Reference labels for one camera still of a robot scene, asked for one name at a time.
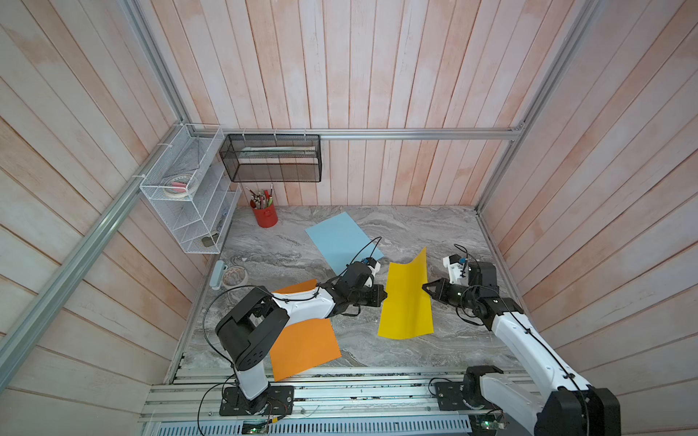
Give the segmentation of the yellow paper sheet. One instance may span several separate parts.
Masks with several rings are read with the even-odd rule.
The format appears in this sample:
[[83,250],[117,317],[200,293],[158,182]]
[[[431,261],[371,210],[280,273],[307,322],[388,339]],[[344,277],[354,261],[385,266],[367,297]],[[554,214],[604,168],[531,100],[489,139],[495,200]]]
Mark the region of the yellow paper sheet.
[[391,263],[388,269],[378,336],[407,340],[432,334],[432,299],[423,290],[427,283],[426,249],[411,263]]

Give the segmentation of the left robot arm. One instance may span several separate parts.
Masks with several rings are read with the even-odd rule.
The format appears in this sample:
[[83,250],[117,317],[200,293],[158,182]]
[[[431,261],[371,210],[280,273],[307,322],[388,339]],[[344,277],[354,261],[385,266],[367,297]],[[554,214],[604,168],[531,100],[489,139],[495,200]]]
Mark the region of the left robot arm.
[[298,296],[254,286],[214,329],[231,358],[243,398],[256,404],[266,395],[264,359],[285,328],[345,315],[352,306],[379,307],[387,298],[385,287],[376,283],[380,267],[372,257],[354,261],[335,278]]

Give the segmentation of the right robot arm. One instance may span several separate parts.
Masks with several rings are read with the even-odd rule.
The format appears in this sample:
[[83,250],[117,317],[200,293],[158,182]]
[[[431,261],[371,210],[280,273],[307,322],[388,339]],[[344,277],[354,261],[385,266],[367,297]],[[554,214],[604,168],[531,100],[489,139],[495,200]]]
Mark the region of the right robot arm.
[[530,376],[538,392],[516,385],[494,365],[471,366],[463,381],[441,379],[434,396],[442,411],[500,412],[513,418],[532,435],[618,435],[621,406],[607,388],[597,388],[576,372],[541,337],[511,298],[502,296],[496,268],[490,263],[471,265],[456,255],[444,259],[448,275],[425,283],[435,301],[458,311],[467,310],[474,324],[499,338]]

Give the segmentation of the light blue paper sheet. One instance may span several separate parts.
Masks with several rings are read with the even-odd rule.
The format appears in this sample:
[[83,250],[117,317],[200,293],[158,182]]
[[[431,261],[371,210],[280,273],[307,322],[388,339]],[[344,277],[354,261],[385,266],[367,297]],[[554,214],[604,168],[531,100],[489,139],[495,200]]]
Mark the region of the light blue paper sheet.
[[370,255],[381,260],[384,255],[376,248],[359,225],[347,213],[338,214],[306,229],[308,236],[335,274],[347,265]]

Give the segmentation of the orange paper sheet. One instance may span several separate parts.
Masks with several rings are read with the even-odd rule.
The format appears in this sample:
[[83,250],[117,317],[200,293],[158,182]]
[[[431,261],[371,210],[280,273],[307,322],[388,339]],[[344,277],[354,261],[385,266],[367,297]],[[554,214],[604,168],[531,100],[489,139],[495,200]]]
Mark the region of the orange paper sheet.
[[276,339],[270,356],[279,382],[341,357],[330,314],[331,296],[311,280],[274,293],[274,302],[289,320]]

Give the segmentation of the red pencil cup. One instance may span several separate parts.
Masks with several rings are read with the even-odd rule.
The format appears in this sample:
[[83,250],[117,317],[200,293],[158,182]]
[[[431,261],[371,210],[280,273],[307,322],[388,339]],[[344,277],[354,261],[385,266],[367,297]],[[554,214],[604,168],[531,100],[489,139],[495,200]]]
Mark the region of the red pencil cup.
[[260,208],[259,203],[255,201],[251,201],[250,205],[254,213],[254,218],[256,218],[256,223],[261,228],[271,228],[278,223],[276,207],[273,202],[268,203],[264,208]]

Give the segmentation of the clear tape roll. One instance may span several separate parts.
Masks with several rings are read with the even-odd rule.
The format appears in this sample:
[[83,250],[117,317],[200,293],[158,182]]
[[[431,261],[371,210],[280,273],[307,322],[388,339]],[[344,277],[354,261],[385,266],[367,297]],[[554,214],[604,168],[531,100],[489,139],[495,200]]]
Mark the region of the clear tape roll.
[[247,285],[249,282],[249,275],[247,270],[243,266],[234,265],[229,266],[222,278],[222,287],[225,289],[230,289],[238,286]]

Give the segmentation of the tape roll on shelf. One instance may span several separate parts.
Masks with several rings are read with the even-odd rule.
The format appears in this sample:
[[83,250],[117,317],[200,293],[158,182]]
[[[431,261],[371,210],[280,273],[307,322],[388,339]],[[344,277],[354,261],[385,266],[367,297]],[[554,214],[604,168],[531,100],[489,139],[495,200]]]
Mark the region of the tape roll on shelf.
[[163,181],[163,193],[169,199],[184,199],[194,195],[199,181],[194,174],[178,174]]

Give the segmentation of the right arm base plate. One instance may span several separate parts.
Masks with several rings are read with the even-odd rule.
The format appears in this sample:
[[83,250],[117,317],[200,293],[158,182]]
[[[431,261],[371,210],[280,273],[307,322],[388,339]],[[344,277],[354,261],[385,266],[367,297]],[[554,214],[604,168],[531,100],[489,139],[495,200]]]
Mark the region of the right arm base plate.
[[479,411],[487,405],[477,388],[462,381],[439,379],[432,384],[432,390],[441,412]]

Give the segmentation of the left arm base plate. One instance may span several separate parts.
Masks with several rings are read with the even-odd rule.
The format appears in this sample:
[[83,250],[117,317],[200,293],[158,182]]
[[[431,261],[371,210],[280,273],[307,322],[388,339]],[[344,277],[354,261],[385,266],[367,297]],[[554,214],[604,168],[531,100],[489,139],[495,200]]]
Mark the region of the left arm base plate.
[[293,411],[294,387],[290,385],[272,385],[256,399],[247,399],[242,390],[236,386],[226,387],[219,410],[224,417],[252,417],[257,415],[289,415]]

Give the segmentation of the black mesh wall basket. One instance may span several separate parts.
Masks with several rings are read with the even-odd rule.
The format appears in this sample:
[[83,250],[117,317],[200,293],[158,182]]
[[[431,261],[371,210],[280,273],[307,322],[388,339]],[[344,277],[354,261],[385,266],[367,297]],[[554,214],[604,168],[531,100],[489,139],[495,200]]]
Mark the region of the black mesh wall basket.
[[228,134],[219,156],[235,183],[320,183],[316,134]]

